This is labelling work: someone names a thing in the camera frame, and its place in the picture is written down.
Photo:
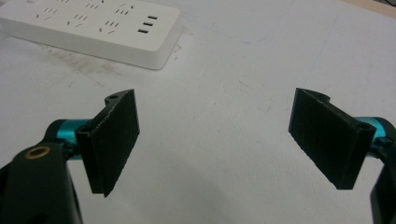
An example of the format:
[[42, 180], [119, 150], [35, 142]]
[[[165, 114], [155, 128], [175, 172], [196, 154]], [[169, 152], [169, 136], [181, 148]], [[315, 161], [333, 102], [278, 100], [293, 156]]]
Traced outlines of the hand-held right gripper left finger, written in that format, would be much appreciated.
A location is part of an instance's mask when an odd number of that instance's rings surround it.
[[57, 119], [43, 141], [57, 143], [69, 160], [81, 159], [93, 193], [108, 196], [115, 188], [140, 133], [134, 90], [105, 98], [92, 119]]

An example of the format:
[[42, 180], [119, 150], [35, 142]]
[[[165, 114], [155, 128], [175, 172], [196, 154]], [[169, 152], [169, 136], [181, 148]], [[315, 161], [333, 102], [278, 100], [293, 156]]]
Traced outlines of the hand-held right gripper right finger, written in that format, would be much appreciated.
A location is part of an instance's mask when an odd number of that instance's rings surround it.
[[363, 161], [396, 149], [396, 127], [380, 117], [352, 117], [323, 93], [298, 88], [289, 133], [337, 189], [352, 189]]

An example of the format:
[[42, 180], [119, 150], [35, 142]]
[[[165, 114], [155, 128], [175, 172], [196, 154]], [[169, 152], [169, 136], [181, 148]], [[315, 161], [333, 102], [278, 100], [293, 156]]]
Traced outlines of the white power strip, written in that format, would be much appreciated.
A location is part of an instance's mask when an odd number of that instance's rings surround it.
[[181, 34], [180, 15], [141, 0], [9, 0], [0, 25], [17, 38], [159, 70]]

